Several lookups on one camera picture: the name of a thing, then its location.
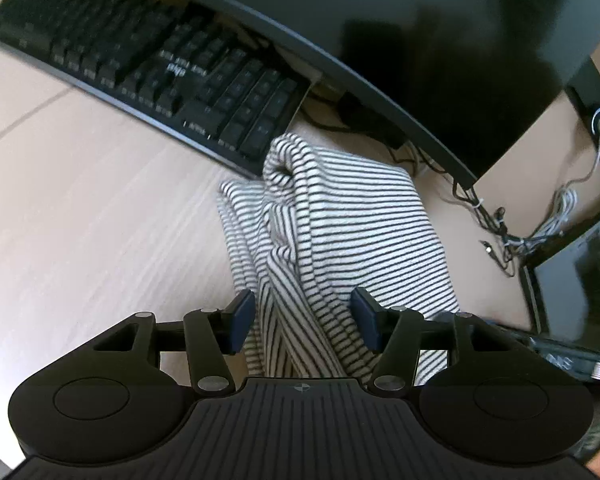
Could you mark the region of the striped white black shirt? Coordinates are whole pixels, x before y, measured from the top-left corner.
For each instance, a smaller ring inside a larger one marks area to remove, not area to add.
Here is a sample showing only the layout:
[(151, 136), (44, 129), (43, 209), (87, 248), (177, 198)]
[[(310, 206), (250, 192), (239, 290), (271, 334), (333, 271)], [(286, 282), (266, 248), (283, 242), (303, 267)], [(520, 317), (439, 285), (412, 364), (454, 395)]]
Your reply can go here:
[(261, 180), (222, 183), (218, 209), (235, 288), (257, 299), (244, 345), (252, 376), (368, 382), (377, 356), (351, 313), (356, 288), (425, 318), (460, 308), (401, 168), (287, 133), (272, 142)]

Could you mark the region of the black PC tower case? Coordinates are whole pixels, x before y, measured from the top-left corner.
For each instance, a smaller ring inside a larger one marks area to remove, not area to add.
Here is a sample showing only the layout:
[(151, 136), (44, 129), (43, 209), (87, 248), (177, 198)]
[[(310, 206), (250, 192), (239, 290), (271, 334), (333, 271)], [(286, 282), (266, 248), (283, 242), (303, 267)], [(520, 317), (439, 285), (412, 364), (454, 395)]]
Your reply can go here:
[(519, 269), (531, 327), (502, 325), (547, 362), (582, 382), (600, 382), (600, 213)]

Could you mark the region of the black keyboard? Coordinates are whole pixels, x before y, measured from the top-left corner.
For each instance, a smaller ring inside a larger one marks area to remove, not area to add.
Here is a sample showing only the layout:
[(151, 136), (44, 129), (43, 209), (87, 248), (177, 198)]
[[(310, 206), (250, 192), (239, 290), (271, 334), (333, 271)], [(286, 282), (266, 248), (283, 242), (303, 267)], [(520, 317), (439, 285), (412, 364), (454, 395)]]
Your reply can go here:
[(250, 178), (310, 88), (193, 0), (1, 0), (0, 45)]

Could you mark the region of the black computer monitor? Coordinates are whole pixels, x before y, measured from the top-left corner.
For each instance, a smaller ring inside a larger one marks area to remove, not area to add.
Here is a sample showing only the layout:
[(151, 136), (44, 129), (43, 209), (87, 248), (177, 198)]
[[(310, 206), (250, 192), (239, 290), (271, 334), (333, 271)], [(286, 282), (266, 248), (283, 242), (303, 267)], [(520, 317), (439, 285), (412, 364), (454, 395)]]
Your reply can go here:
[(197, 0), (300, 56), (471, 186), (600, 44), (600, 0)]

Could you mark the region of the black power strip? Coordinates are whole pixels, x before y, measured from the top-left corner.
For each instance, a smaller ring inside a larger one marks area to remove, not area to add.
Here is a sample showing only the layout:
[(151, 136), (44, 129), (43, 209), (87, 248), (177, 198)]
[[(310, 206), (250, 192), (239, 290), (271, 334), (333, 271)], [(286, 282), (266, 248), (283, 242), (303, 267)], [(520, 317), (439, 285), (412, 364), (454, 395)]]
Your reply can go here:
[(600, 140), (600, 72), (588, 58), (565, 86), (565, 92), (595, 145)]

